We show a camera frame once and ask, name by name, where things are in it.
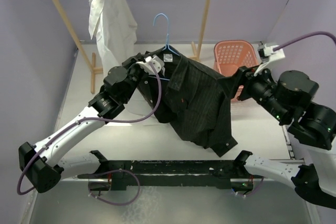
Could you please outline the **black striped shirt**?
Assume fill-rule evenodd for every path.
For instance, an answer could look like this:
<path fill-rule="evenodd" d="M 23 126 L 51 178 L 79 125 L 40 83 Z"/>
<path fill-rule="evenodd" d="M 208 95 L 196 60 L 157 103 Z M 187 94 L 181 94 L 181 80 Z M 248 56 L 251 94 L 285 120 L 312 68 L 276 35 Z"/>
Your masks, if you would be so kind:
<path fill-rule="evenodd" d="M 162 96 L 154 116 L 168 123 L 181 140 L 222 157 L 238 143 L 232 136 L 230 98 L 218 83 L 221 74 L 175 54 L 160 72 Z"/>

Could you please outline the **blue wire hanger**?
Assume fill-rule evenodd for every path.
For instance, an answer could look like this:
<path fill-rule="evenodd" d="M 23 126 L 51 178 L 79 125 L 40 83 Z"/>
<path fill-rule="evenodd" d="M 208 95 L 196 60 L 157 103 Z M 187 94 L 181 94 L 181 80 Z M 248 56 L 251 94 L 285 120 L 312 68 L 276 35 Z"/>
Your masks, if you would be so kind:
<path fill-rule="evenodd" d="M 162 75 L 164 78 L 169 79 L 173 75 L 174 70 L 179 64 L 181 60 L 181 55 L 170 45 L 170 21 L 168 16 L 164 13 L 157 14 L 154 17 L 153 26 L 155 26 L 156 21 L 159 17 L 164 17 L 167 22 L 166 39 L 164 47 L 155 51 L 154 54 L 157 55 L 164 62 L 164 70 L 162 70 Z"/>

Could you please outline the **white shirt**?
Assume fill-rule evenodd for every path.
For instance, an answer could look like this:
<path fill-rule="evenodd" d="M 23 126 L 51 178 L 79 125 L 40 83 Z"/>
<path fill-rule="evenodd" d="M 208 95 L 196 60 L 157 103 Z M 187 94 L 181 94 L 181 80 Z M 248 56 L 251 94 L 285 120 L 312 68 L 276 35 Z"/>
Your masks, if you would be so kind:
<path fill-rule="evenodd" d="M 126 0 L 89 0 L 88 31 L 95 38 L 103 75 L 133 56 L 137 23 Z"/>

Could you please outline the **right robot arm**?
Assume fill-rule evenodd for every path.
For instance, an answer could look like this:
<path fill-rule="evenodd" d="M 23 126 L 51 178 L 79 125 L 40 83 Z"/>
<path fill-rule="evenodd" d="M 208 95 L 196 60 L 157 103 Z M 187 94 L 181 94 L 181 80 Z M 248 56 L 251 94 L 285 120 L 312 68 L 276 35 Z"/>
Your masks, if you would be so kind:
<path fill-rule="evenodd" d="M 305 201 L 335 208 L 335 111 L 313 102 L 319 85 L 297 70 L 283 72 L 274 81 L 269 69 L 240 67 L 231 77 L 218 80 L 228 98 L 239 86 L 240 101 L 255 100 L 279 125 L 299 141 L 311 156 L 309 165 L 284 164 L 241 151 L 234 160 L 238 177 L 248 174 L 270 178 L 292 188 Z"/>

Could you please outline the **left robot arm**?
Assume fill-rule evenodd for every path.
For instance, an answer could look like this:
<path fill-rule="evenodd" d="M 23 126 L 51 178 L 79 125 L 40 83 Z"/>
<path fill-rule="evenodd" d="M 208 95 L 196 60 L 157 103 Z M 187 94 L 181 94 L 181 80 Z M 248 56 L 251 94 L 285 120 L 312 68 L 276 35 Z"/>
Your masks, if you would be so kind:
<path fill-rule="evenodd" d="M 45 193 L 62 179 L 81 174 L 104 177 L 108 165 L 94 154 L 74 164 L 63 162 L 62 158 L 94 131 L 107 123 L 117 123 L 117 116 L 125 109 L 142 79 L 153 75 L 159 81 L 161 69 L 158 57 L 137 55 L 129 58 L 109 70 L 100 91 L 74 119 L 44 140 L 23 143 L 18 148 L 22 173 L 17 182 L 17 194 L 25 195 L 34 189 Z"/>

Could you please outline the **pink laundry basket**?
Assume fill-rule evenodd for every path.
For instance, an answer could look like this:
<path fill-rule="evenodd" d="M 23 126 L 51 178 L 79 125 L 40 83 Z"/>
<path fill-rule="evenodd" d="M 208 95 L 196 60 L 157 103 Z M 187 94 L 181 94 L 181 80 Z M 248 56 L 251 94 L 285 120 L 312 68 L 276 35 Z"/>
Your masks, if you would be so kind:
<path fill-rule="evenodd" d="M 214 47 L 214 70 L 218 73 L 217 79 L 231 77 L 239 67 L 258 66 L 258 60 L 253 46 L 244 40 L 225 40 L 218 42 Z M 243 86 L 238 88 L 234 98 L 227 98 L 230 104 L 238 102 Z"/>

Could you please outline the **wooden clothes rack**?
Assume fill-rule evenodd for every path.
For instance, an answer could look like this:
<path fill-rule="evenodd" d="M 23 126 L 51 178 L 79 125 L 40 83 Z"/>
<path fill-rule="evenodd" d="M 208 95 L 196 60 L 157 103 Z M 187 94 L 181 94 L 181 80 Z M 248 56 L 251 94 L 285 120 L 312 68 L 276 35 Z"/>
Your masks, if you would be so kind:
<path fill-rule="evenodd" d="M 81 41 L 79 40 L 74 27 L 71 24 L 71 21 L 69 20 L 66 11 L 64 10 L 63 6 L 60 3 L 60 0 L 51 0 L 52 3 L 54 4 L 57 12 L 59 13 L 62 21 L 64 22 L 67 30 L 69 31 L 77 49 L 81 53 L 89 71 L 90 71 L 90 93 L 95 94 L 96 90 L 96 76 L 99 74 L 103 73 L 103 69 L 101 67 L 96 66 L 96 61 L 97 61 L 97 56 L 95 53 L 92 53 L 91 59 L 88 58 L 84 48 L 82 47 Z M 201 54 L 201 48 L 203 44 L 203 38 L 204 38 L 204 33 L 205 33 L 205 28 L 206 28 L 206 22 L 207 22 L 207 17 L 208 17 L 208 11 L 209 11 L 209 6 L 210 6 L 211 0 L 206 0 L 205 1 L 205 6 L 204 6 L 204 11 L 203 11 L 203 16 L 202 16 L 202 23 L 201 23 L 201 28 L 199 32 L 199 37 L 198 37 L 198 42 L 191 42 L 191 48 L 192 48 L 192 53 L 193 56 L 191 59 L 195 61 L 199 61 L 200 59 L 200 54 Z"/>

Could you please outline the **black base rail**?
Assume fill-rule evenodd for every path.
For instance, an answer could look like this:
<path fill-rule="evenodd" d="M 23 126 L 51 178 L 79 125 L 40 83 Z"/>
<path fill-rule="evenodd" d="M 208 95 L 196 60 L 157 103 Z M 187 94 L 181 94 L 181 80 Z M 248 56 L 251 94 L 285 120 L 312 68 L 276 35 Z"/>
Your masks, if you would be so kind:
<path fill-rule="evenodd" d="M 215 187 L 230 189 L 232 179 L 251 177 L 233 161 L 102 161 L 94 173 L 78 175 L 80 179 L 107 179 L 111 175 L 112 190 L 126 190 L 128 186 Z"/>

